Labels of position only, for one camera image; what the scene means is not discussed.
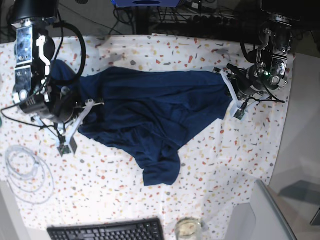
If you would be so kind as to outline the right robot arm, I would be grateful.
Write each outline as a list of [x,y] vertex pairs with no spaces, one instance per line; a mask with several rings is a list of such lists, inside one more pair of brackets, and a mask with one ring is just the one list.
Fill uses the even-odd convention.
[[[69,122],[75,114],[76,94],[67,89],[84,72],[87,49],[81,32],[60,19],[57,0],[16,0],[11,24],[16,29],[14,54],[16,58],[14,103],[25,114],[37,114],[55,124]],[[48,26],[68,29],[80,42],[81,62],[70,80],[53,78],[60,47],[47,31]]]

